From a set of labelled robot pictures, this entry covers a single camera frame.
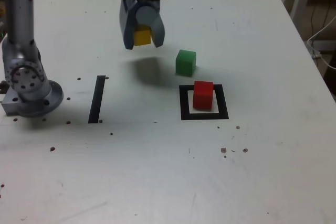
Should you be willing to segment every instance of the black line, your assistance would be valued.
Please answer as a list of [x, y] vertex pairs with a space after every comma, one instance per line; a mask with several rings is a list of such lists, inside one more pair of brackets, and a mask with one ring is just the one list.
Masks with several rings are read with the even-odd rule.
[[105, 76], [97, 76], [89, 115], [89, 123], [98, 123], [101, 99], [103, 98], [104, 84]]

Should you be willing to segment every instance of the white cable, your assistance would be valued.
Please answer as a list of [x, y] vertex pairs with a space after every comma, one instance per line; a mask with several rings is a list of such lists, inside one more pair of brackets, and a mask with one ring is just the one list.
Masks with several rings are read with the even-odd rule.
[[331, 69], [336, 70], [336, 68], [330, 66], [325, 59], [323, 58], [322, 54], [320, 54], [320, 52], [318, 52], [317, 50], [315, 50], [311, 45], [310, 45], [310, 40], [315, 37], [317, 34], [319, 34], [320, 32], [322, 32], [324, 29], [326, 29], [334, 20], [336, 19], [336, 16], [329, 22], [327, 23], [327, 25], [325, 27], [323, 27], [321, 30], [319, 30], [317, 33], [315, 33], [313, 36], [311, 36], [308, 40], [307, 40], [307, 45], [316, 53], [318, 53], [321, 57], [321, 59], [323, 60], [323, 62]]

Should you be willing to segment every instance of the cube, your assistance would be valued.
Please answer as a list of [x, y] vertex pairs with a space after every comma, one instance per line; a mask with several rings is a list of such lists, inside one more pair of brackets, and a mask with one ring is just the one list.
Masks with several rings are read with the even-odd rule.
[[196, 52], [180, 50], [175, 64], [177, 74], [192, 76], [196, 67]]
[[134, 31], [134, 45], [142, 46], [152, 43], [151, 28], [145, 25], [138, 25]]
[[199, 110], [211, 110], [213, 94], [213, 82], [195, 81], [193, 107]]

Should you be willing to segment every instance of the red cube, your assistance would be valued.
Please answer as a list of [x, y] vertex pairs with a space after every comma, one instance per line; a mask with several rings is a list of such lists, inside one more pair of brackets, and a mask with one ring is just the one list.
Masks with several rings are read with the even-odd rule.
[[211, 110], [213, 93], [213, 82], [195, 81], [193, 107], [200, 110]]

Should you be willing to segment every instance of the yellow cube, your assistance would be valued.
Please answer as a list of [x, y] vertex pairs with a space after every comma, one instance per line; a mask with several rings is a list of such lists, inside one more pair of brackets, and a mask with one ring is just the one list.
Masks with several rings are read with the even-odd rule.
[[145, 25], [138, 25], [134, 31], [134, 45], [142, 46], [152, 43], [151, 28]]

